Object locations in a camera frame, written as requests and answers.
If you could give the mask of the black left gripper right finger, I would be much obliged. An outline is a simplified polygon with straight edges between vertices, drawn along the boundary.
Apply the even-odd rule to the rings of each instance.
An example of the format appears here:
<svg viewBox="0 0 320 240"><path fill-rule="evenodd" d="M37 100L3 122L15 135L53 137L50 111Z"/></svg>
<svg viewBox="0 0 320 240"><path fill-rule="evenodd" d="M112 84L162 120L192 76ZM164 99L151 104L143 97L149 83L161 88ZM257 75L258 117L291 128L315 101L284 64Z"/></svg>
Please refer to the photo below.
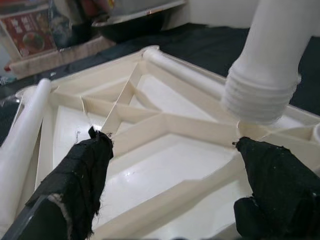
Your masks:
<svg viewBox="0 0 320 240"><path fill-rule="evenodd" d="M240 152L252 195L234 205L245 240L320 240L320 177L292 152L242 137Z"/></svg>

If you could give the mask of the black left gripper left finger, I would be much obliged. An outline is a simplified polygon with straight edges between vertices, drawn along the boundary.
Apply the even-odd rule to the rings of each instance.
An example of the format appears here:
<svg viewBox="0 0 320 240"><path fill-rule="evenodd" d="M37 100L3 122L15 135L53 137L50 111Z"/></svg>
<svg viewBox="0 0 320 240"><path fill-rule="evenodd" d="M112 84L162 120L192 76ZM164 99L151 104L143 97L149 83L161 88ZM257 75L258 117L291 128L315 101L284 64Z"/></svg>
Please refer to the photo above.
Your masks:
<svg viewBox="0 0 320 240"><path fill-rule="evenodd" d="M86 240L101 207L113 142L91 127L40 183L1 240Z"/></svg>

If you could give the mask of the white plastic children table top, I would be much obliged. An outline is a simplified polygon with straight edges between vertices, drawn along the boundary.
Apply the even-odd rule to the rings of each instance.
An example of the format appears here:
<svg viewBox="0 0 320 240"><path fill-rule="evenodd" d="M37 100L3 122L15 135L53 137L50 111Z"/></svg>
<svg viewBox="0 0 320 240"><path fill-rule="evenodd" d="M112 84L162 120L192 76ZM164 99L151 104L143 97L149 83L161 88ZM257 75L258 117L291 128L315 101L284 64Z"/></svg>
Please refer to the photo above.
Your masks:
<svg viewBox="0 0 320 240"><path fill-rule="evenodd" d="M320 171L313 128L320 116L289 106L269 126L246 126L203 91L141 51L51 82L15 217L90 127L114 141L92 240L171 237L232 240L232 207L250 190L231 142L241 134L291 149Z"/></svg>

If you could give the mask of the black bag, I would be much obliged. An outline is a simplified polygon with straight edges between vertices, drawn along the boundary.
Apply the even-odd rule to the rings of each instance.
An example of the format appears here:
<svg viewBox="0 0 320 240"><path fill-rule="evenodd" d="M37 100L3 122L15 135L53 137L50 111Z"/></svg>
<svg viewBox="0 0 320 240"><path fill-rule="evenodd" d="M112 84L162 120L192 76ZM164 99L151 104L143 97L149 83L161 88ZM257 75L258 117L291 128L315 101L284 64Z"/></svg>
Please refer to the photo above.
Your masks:
<svg viewBox="0 0 320 240"><path fill-rule="evenodd" d="M86 43L92 38L91 21L81 0L49 0L48 19L58 50Z"/></svg>

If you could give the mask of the storage box with red poster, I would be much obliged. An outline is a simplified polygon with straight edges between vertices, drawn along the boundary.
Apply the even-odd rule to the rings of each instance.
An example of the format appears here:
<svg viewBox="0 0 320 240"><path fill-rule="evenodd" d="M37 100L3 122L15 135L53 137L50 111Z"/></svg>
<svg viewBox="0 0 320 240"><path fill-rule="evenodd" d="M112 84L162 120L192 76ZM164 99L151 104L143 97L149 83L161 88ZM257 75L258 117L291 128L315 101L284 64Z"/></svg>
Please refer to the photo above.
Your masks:
<svg viewBox="0 0 320 240"><path fill-rule="evenodd" d="M54 51L48 9L0 15L0 43L13 61Z"/></svg>

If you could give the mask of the black wok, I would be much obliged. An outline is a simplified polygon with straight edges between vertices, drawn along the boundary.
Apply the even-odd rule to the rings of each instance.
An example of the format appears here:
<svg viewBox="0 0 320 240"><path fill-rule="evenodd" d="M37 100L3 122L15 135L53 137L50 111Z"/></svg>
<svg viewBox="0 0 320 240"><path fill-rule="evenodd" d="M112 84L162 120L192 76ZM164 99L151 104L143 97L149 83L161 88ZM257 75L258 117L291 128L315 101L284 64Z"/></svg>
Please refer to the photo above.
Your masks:
<svg viewBox="0 0 320 240"><path fill-rule="evenodd" d="M91 26L104 38L118 44L160 32L165 19L165 14L160 12L118 23L110 22L110 18L101 17L94 21Z"/></svg>

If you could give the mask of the black tablecloth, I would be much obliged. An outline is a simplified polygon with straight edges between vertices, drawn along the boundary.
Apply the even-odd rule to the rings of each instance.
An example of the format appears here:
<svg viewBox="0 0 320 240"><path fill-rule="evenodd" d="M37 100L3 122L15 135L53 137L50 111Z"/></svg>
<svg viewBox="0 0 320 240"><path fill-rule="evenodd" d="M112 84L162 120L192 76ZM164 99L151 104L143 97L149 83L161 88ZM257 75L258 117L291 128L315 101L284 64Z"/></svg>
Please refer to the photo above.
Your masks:
<svg viewBox="0 0 320 240"><path fill-rule="evenodd" d="M0 86L0 146L9 133L19 105L5 99L24 87L37 84L43 78L56 80L151 45L158 45L161 51L171 56L226 77L229 68L243 50L248 32L247 28L187 23L157 34L128 40L81 60ZM320 116L320 36L310 39L300 60L298 72L302 80L290 104Z"/></svg>

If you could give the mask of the clear plastic container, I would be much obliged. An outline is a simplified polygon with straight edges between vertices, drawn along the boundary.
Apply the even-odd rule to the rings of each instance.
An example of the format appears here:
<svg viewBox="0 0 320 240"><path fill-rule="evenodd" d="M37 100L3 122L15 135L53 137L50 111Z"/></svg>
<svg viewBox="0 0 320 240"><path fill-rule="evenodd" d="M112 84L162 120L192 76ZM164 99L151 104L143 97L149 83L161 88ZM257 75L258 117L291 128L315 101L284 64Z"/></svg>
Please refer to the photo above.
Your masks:
<svg viewBox="0 0 320 240"><path fill-rule="evenodd" d="M153 9L166 10L186 3L186 0L114 0L109 16L125 16Z"/></svg>

